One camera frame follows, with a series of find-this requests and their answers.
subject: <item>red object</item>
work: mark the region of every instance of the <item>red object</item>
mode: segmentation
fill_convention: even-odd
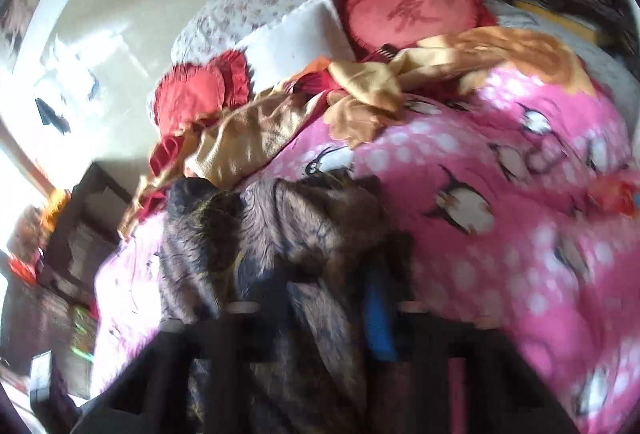
[[[249,77],[240,51],[225,51],[206,65],[178,64],[156,88],[154,119],[162,136],[190,125],[203,115],[247,102]]]
[[[21,260],[12,257],[9,259],[9,268],[11,268],[11,271],[24,280],[29,286],[36,285],[36,273],[32,265],[26,264]]]
[[[595,178],[588,188],[589,197],[600,210],[629,217],[636,214],[634,196],[638,192],[635,184],[616,175]]]
[[[497,23],[482,0],[334,0],[334,3],[359,58],[384,44],[403,49],[429,36]]]

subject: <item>clothing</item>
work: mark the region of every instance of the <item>clothing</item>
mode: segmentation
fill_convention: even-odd
[[[69,122],[63,116],[58,116],[56,112],[40,98],[36,98],[36,107],[38,107],[40,121],[42,121],[44,126],[53,125],[62,135],[71,132]]]
[[[425,38],[418,46],[419,51],[400,52],[390,67],[398,75],[416,74],[421,82],[459,77],[460,94],[484,86],[489,69],[498,64],[537,76],[543,83],[559,85],[568,94],[595,94],[578,56],[545,33],[493,26]],[[408,84],[401,84],[407,90]]]
[[[154,123],[173,134],[224,107],[244,105],[249,77],[244,54],[225,51],[206,65],[178,64],[162,77],[154,95]]]
[[[390,46],[383,46],[372,61],[329,66],[343,88],[329,94],[331,107],[322,118],[332,139],[346,140],[351,149],[371,143],[382,128],[403,123],[402,92],[420,89],[421,94],[437,98],[454,79],[458,97],[465,96],[484,86],[491,68],[500,64],[560,85],[569,94],[595,94],[577,55],[544,33],[482,27],[425,38],[417,46],[395,56]]]
[[[355,272],[381,251],[393,252],[388,258],[395,264],[402,255],[383,247],[391,227],[377,199],[345,172],[293,183],[266,179],[236,193],[217,191],[205,179],[181,179],[169,191],[167,214],[163,319],[216,316],[226,304],[250,299],[261,281],[285,273],[289,311],[278,323],[274,358],[251,366],[251,432],[361,432],[364,337],[354,295],[364,277]],[[208,375],[196,364],[197,417],[201,371]]]

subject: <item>red pillow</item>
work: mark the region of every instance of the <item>red pillow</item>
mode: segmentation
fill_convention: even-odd
[[[204,115],[247,102],[249,78],[239,51],[225,51],[206,65],[178,64],[156,88],[155,123],[166,136]]]
[[[406,48],[428,36],[495,25],[482,0],[335,0],[358,57],[384,44]]]

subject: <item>bed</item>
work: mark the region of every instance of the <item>bed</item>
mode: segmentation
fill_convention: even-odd
[[[305,1],[211,0],[177,37],[172,61],[206,64]],[[383,204],[416,240],[418,298],[448,318],[481,317],[504,328],[582,432],[618,432],[630,425],[640,397],[640,276],[633,268],[640,229],[624,216],[588,220],[585,191],[594,176],[632,163],[640,105],[632,11],[627,0],[536,0],[596,24],[608,36],[600,49],[504,2],[511,0],[483,1],[500,26],[532,28],[565,42],[598,94],[551,91],[539,78],[497,67],[464,103],[406,95],[401,125],[354,149],[317,119],[240,187],[321,169],[377,176]],[[571,153],[559,159],[558,144]],[[140,224],[97,276],[102,322],[94,395],[159,325],[153,254],[162,218]],[[153,309],[142,312],[139,299],[103,290],[114,279],[126,279],[120,290],[131,295],[143,292]]]

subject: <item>yellow cloth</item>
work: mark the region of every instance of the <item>yellow cloth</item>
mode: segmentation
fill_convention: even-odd
[[[321,95],[272,89],[202,133],[196,152],[185,161],[194,175],[229,190],[265,166],[302,129]]]
[[[561,85],[568,93],[594,96],[595,90],[580,59],[554,36],[497,26],[433,36],[403,49],[388,64],[334,62],[328,71],[347,94],[328,97],[322,120],[333,139],[350,148],[370,143],[381,128],[401,123],[402,92],[458,78],[458,93],[485,84],[495,65],[510,65]]]

